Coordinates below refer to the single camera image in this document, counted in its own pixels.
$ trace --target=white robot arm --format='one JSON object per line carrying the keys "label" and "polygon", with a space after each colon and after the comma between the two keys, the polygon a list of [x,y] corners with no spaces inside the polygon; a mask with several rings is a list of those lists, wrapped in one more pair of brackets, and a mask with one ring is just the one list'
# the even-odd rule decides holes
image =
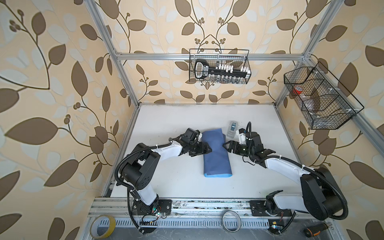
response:
{"label": "white robot arm", "polygon": [[[249,123],[246,130],[240,129],[246,135],[246,144],[229,141],[223,144],[223,147],[228,152],[249,157],[254,163],[283,174],[301,185],[302,189],[302,192],[290,193],[278,190],[269,194],[265,202],[268,214],[275,215],[282,209],[291,209],[310,213],[319,220],[328,217],[344,219],[348,215],[346,200],[328,169],[314,169],[281,156],[268,156],[274,151],[264,149],[260,136],[256,132],[251,132],[250,128]],[[199,131],[189,128],[185,134],[169,139],[168,144],[152,147],[143,143],[138,144],[115,169],[117,183],[128,187],[130,193],[150,209],[156,209],[159,196],[153,190],[150,181],[158,162],[185,153],[189,153],[190,156],[210,153],[212,149],[207,143],[200,142],[200,138]],[[334,216],[334,213],[341,209],[343,215]]]}

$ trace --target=wallpaper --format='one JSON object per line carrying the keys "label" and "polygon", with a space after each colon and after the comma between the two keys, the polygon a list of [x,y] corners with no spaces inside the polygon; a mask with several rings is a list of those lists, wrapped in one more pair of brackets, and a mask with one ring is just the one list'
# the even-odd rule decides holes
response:
{"label": "wallpaper", "polygon": [[95,0],[122,53],[302,53],[327,0]]}
{"label": "wallpaper", "polygon": [[384,135],[384,2],[346,3],[312,58],[328,66],[363,104],[365,118]]}
{"label": "wallpaper", "polygon": [[273,103],[283,89],[292,61],[250,61],[248,84],[220,84],[189,79],[185,61],[127,60],[125,71],[142,103]]}
{"label": "wallpaper", "polygon": [[[364,116],[382,133],[383,13],[383,1],[346,0],[312,56],[363,103]],[[315,131],[289,96],[279,110],[303,164],[328,168],[346,197],[349,216],[340,224],[347,238],[384,239],[384,157],[352,121],[338,130]]]}
{"label": "wallpaper", "polygon": [[133,106],[84,4],[0,0],[0,25],[0,239],[75,239]]}

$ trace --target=metal wire basket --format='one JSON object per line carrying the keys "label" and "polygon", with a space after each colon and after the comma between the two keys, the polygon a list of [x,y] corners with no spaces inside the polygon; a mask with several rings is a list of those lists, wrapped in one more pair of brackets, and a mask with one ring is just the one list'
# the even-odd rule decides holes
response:
{"label": "metal wire basket", "polygon": [[247,84],[252,74],[248,53],[249,50],[191,48],[189,79],[201,83]]}
{"label": "metal wire basket", "polygon": [[[334,87],[324,76],[337,80]],[[361,102],[321,62],[284,74],[284,84],[311,129],[334,130],[364,109]]]}

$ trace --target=blue cloth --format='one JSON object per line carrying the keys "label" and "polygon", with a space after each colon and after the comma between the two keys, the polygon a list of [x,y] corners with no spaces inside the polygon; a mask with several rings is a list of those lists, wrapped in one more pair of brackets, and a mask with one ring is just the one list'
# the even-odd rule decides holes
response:
{"label": "blue cloth", "polygon": [[221,128],[203,132],[201,138],[212,148],[212,152],[204,155],[205,177],[230,177],[232,176],[231,164],[227,150],[223,147],[225,135]]}

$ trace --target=clear tape roll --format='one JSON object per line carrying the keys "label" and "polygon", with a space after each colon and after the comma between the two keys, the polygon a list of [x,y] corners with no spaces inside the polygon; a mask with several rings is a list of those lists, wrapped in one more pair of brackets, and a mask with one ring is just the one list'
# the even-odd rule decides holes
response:
{"label": "clear tape roll", "polygon": [[[106,218],[109,219],[109,227],[103,235],[99,235],[97,233],[97,227],[99,226],[101,221],[105,220]],[[109,237],[115,230],[115,227],[116,227],[116,220],[114,217],[110,215],[100,215],[91,224],[91,229],[89,230],[89,233],[94,239],[103,239],[103,238]]]}
{"label": "clear tape roll", "polygon": [[[228,229],[225,226],[224,218],[225,217],[229,217],[230,215],[234,216],[237,219],[237,228],[235,230]],[[224,230],[226,230],[228,232],[237,232],[237,231],[239,231],[239,229],[241,227],[241,219],[240,219],[239,215],[236,212],[234,212],[234,211],[227,211],[226,213],[224,213],[223,218],[222,218],[222,223],[223,223]]]}

